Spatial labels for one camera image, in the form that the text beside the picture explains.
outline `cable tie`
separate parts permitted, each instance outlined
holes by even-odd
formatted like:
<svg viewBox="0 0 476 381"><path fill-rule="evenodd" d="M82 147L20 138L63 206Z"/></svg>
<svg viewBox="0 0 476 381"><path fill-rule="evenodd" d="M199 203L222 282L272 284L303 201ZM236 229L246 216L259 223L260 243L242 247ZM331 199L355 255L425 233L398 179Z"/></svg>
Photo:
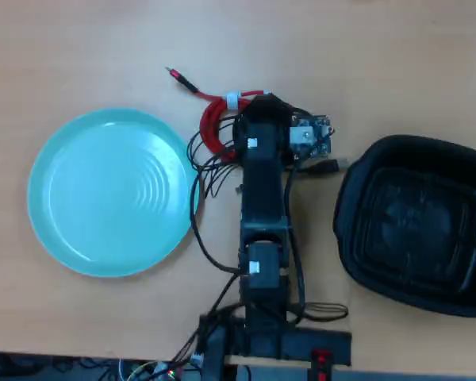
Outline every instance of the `cable tie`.
<svg viewBox="0 0 476 381"><path fill-rule="evenodd" d="M229 91L225 95L225 101L228 104L228 110L238 110L238 99L241 93L239 91Z"/></svg>

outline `black cable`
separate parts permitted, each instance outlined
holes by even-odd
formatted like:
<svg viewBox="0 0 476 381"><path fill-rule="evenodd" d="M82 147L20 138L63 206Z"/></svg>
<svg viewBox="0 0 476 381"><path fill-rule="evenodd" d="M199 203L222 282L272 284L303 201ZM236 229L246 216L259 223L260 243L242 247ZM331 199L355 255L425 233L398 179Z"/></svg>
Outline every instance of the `black cable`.
<svg viewBox="0 0 476 381"><path fill-rule="evenodd" d="M296 242L296 237L294 235L293 224L291 221L291 212L290 212L290 193L293 186L294 176L301 166L301 160L295 160L293 165L293 170L289 173L287 177L286 187L284 188L284 206L286 209L287 221L289 224L289 239L291 243L291 251L293 252L294 267L296 268L296 279L297 279L297 288L298 288L298 312L296 313L296 318L290 323L292 325L298 324L302 318L305 309L305 277L303 275L303 268L301 265L300 254L298 252L298 243Z"/></svg>
<svg viewBox="0 0 476 381"><path fill-rule="evenodd" d="M244 365L245 371L247 371L247 380L252 381L252 371L248 365Z"/></svg>
<svg viewBox="0 0 476 381"><path fill-rule="evenodd" d="M215 156L212 156L209 158L203 165L202 167L205 167L207 164L209 164L212 160L215 160L216 158L222 157L226 152L229 152L233 149L234 146L229 146L217 153ZM198 240L199 247L201 248L203 255L206 257L206 259L216 268L218 268L221 271L229 272L231 274L238 274L240 273L240 269L236 267L229 267L225 266L223 264L220 264L218 261L216 261L209 253L208 250L206 250L205 244L203 243L201 239L201 235L199 234L199 229L198 229L198 224L196 222L196 215L194 212L194 199L196 195L196 188L198 187L198 182L199 182L199 177L201 176L202 169L198 169L198 173L194 179L194 183L192 184L192 189L190 190L190 204L189 204L189 214L190 214L190 226L192 227L192 230L194 231L194 235L196 236L196 240Z"/></svg>
<svg viewBox="0 0 476 381"><path fill-rule="evenodd" d="M205 198L208 197L209 194L212 195L212 198L216 198L217 195L219 194L219 191L221 190L222 185L224 184L225 180L231 175L231 173L237 169L238 166L236 165L229 165L227 167L223 167L211 180L210 183L207 186L206 192L205 192ZM217 189L214 189L214 185L217 182L218 179L221 178L221 181L219 182L219 185Z"/></svg>
<svg viewBox="0 0 476 381"><path fill-rule="evenodd" d="M288 305L287 310L297 313L299 307L295 304ZM325 302L307 302L302 317L306 320L317 321L320 323L328 323L344 319L349 315L349 309L339 303Z"/></svg>

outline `wire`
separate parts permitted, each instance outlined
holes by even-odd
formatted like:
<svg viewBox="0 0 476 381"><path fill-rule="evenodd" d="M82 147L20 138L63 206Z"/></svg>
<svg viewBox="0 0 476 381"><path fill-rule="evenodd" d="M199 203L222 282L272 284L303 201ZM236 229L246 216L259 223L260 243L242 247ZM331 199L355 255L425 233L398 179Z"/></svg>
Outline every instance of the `wire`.
<svg viewBox="0 0 476 381"><path fill-rule="evenodd" d="M248 381L252 381L252 371L248 365L244 365L245 370L247 371L247 379Z"/></svg>
<svg viewBox="0 0 476 381"><path fill-rule="evenodd" d="M202 168L204 168L206 165L208 165L212 160L219 159L222 157L225 153L230 152L230 150L233 148L233 146L228 146L225 147L223 150L221 150L219 153L217 153L215 156L212 156L209 158L203 165L198 169L198 174L196 175L194 179L194 183L192 184L192 189L190 190L190 204L189 204L189 214L190 214L190 226L192 227L192 230L194 231L194 235L196 236L196 240L198 240L199 247L201 248L201 251L203 252L203 255L206 257L206 259L216 268L218 268L221 271L229 272L231 274L238 274L240 273L240 269L236 267L229 267L225 266L223 264L220 264L218 261L216 261L209 253L208 250L206 250L205 244L203 243L201 239L201 235L199 234L199 229L198 229L198 223L196 222L196 215L194 212L194 199L196 195L196 188L198 187L198 182L199 178L202 174Z"/></svg>
<svg viewBox="0 0 476 381"><path fill-rule="evenodd" d="M284 188L284 207L286 210L287 221L289 225L289 239L291 243L291 251L293 252L294 267L296 268L296 279L298 288L298 312L296 318L291 322L292 325L298 324L302 318L305 309L305 277L303 275L303 267L301 265L300 254L298 252L298 243L296 242L296 236L293 231L293 224L291 221L290 212L290 193L293 186L294 175L301 166L301 160L295 160L293 170L289 173L287 178L286 187Z"/></svg>
<svg viewBox="0 0 476 381"><path fill-rule="evenodd" d="M119 360L118 360L118 375L120 376L120 381L125 381L124 375L123 375L123 373L122 373L122 371L121 371L122 365L123 365L123 360L122 360L122 359L119 359Z"/></svg>
<svg viewBox="0 0 476 381"><path fill-rule="evenodd" d="M140 373L143 369L145 369L148 365L153 365L153 364L157 364L156 361L148 361L147 363L144 363L142 365L140 365L139 367L137 367L136 369L134 369L132 371L132 373L130 374L129 377L127 377L127 381L132 381L132 378L134 377L134 375Z"/></svg>
<svg viewBox="0 0 476 381"><path fill-rule="evenodd" d="M228 110L228 103L222 97L217 97L215 95L209 95L201 92L195 85L188 81L183 75L181 75L175 69L166 67L169 74L175 78L179 83L181 83L188 91L198 96L199 98L205 99L210 102L206 107L201 120L199 122L199 131L201 133L202 140L205 142L206 147L217 154L222 149L224 145L219 140L219 129L218 124L221 119L221 115ZM250 97L252 95L265 94L263 90L254 90L254 91L245 91L240 93L238 98L238 112L241 112L246 106L250 104L250 100L244 97ZM226 152L224 159L230 160L234 157L234 152Z"/></svg>

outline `red component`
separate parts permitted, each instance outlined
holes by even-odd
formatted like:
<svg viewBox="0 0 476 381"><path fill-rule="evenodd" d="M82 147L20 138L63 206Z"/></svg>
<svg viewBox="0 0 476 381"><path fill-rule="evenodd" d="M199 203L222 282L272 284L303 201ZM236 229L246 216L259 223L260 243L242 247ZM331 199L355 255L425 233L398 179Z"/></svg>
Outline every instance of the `red component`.
<svg viewBox="0 0 476 381"><path fill-rule="evenodd" d="M170 69L166 67L172 77L176 79L184 78L180 73L175 69ZM228 110L228 104L222 97L217 97L215 95L208 95L197 91L195 93L199 98L205 99L210 102L206 107L201 120L199 122L199 132L201 133L201 138L205 143L206 147L214 154L221 152L225 146L222 144L219 139L219 120L221 115ZM241 98L238 99L238 112L243 110L251 101L244 98L252 95L264 94L262 90L255 91L246 91L241 93ZM231 159L234 155L234 152L230 152L228 155L222 156L223 160Z"/></svg>
<svg viewBox="0 0 476 381"><path fill-rule="evenodd" d="M171 77L174 77L177 79L180 76L180 73L178 73L175 69L166 67L166 70L169 71L169 74L171 74Z"/></svg>
<svg viewBox="0 0 476 381"><path fill-rule="evenodd" d="M313 370L317 372L317 381L329 381L332 353L320 349L312 351Z"/></svg>

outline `white sticker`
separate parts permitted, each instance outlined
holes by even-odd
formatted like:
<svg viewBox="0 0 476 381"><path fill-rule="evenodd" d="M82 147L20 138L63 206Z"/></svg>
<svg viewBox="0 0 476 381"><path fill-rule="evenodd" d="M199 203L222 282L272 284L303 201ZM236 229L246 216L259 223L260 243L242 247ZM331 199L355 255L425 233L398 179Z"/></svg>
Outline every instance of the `white sticker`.
<svg viewBox="0 0 476 381"><path fill-rule="evenodd" d="M251 260L248 263L248 273L249 274L259 274L259 262Z"/></svg>

